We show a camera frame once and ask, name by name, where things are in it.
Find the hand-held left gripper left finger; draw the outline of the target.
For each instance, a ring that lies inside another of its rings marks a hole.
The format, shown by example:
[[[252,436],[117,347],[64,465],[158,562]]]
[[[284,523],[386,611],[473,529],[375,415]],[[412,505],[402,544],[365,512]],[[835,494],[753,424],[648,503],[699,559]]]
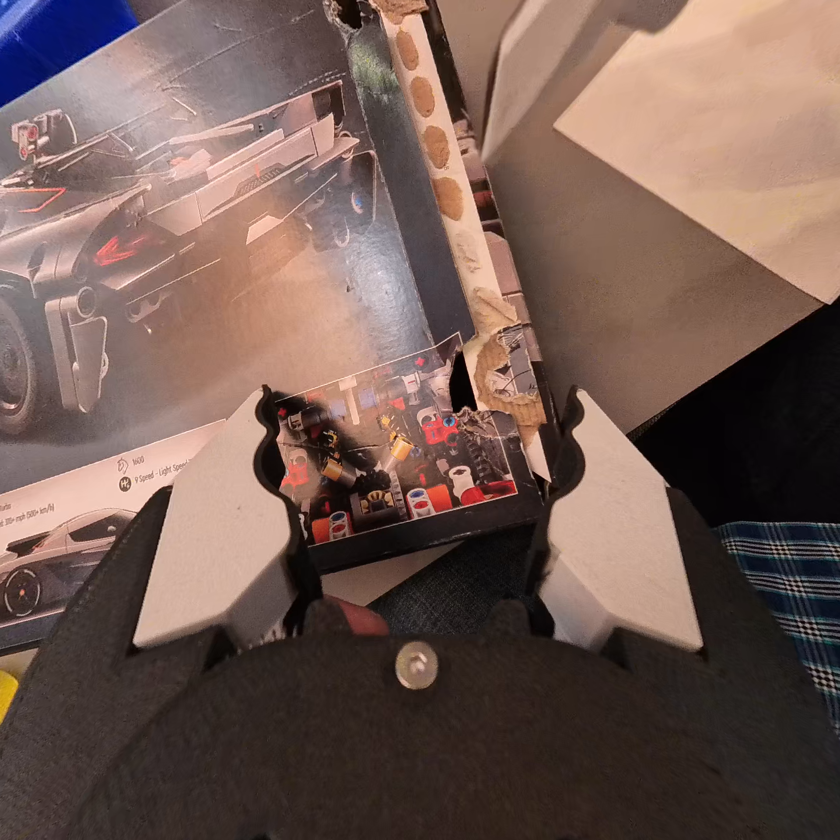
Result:
[[[221,627],[239,649],[300,635],[322,598],[295,504],[280,491],[275,395],[252,392],[172,484],[133,644]]]

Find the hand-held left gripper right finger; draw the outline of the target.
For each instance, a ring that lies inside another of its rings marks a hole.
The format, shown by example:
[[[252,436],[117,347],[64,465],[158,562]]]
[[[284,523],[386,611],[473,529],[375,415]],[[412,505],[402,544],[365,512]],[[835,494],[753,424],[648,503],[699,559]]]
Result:
[[[665,479],[581,388],[560,431],[559,484],[529,556],[540,634],[598,652],[622,629],[699,652]]]

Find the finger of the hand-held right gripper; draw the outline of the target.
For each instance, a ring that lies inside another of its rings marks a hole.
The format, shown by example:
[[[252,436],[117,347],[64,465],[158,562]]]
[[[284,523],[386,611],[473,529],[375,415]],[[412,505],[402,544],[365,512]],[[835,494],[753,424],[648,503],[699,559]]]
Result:
[[[572,72],[612,25],[656,34],[681,1],[526,1],[502,29],[487,92],[482,160],[489,162],[552,78]]]
[[[838,1],[693,1],[633,35],[554,128],[831,303],[838,92]]]

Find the dark lego set box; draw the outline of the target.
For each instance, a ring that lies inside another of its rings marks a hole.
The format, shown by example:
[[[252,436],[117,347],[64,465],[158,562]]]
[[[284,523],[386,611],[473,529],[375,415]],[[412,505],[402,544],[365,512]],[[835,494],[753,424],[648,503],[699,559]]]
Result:
[[[536,522],[539,348],[429,2],[177,2],[2,107],[2,654],[252,391],[324,574]]]

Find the white paper sheet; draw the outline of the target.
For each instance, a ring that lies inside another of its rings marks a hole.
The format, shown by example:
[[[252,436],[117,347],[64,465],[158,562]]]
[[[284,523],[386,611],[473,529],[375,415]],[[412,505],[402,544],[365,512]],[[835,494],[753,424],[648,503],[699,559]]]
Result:
[[[452,542],[324,574],[323,593],[358,606],[367,606],[460,544]]]

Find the person's blue plaid shirt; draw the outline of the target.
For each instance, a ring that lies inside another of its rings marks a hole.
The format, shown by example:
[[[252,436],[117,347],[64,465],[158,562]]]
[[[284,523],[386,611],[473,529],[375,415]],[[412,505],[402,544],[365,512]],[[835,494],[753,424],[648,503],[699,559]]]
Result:
[[[735,521],[716,529],[762,596],[839,733],[839,525]]]

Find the blue plastic bin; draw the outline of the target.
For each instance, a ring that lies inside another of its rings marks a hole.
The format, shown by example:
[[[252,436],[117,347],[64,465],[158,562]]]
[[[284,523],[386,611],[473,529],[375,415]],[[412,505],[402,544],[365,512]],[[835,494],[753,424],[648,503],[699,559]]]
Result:
[[[138,25],[126,1],[2,1],[1,104]]]

